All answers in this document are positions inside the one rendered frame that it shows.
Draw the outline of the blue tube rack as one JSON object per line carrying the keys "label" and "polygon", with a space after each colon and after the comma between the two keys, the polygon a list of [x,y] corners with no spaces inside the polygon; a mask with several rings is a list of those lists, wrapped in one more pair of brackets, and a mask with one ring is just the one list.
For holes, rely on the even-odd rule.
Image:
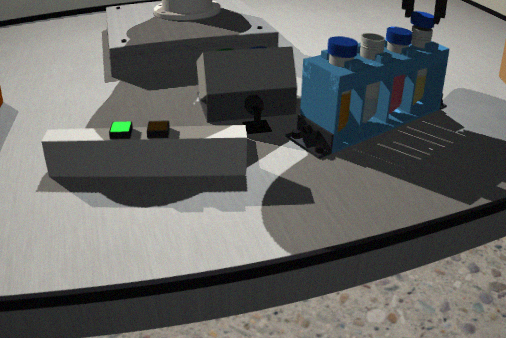
{"label": "blue tube rack", "polygon": [[[399,54],[387,50],[387,42],[385,38],[384,52],[375,54],[375,60],[361,57],[358,43],[357,56],[345,61],[344,67],[329,63],[328,49],[303,59],[300,114],[334,134],[332,153],[440,109],[449,48],[431,41],[425,43],[425,48],[410,44]],[[413,105],[417,73],[425,68],[424,94]],[[402,103],[389,113],[394,77],[404,74]],[[376,82],[380,82],[377,111],[362,123],[366,85]],[[342,92],[349,90],[348,123],[338,132]]]}

